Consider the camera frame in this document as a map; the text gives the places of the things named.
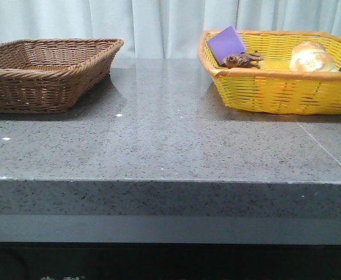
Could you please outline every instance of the gray granite countertop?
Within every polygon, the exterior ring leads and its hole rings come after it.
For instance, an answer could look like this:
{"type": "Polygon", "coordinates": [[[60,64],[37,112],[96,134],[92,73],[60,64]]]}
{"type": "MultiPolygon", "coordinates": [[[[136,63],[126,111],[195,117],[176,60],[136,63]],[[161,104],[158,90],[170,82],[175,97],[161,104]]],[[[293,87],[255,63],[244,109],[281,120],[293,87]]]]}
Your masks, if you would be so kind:
{"type": "Polygon", "coordinates": [[[0,114],[0,214],[341,218],[341,115],[238,111],[197,59],[116,59],[66,113],[0,114]]]}

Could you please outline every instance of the bread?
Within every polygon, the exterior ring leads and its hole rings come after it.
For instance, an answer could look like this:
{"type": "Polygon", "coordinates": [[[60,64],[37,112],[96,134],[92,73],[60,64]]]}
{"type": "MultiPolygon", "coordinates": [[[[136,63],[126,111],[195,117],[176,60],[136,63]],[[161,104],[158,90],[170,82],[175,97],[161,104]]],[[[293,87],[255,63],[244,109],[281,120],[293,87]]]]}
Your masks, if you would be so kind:
{"type": "Polygon", "coordinates": [[[290,62],[292,71],[338,71],[333,57],[325,47],[316,41],[303,41],[292,50],[290,62]]]}

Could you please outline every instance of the curtain fold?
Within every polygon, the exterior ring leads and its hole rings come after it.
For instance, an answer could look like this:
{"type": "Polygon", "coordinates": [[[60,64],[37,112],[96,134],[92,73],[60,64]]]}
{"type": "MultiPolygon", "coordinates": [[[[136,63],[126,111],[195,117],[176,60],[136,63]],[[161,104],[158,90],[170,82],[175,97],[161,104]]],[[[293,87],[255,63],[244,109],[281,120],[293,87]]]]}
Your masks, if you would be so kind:
{"type": "Polygon", "coordinates": [[[119,37],[121,58],[196,58],[202,31],[229,25],[341,36],[341,0],[0,0],[0,43],[119,37]]]}

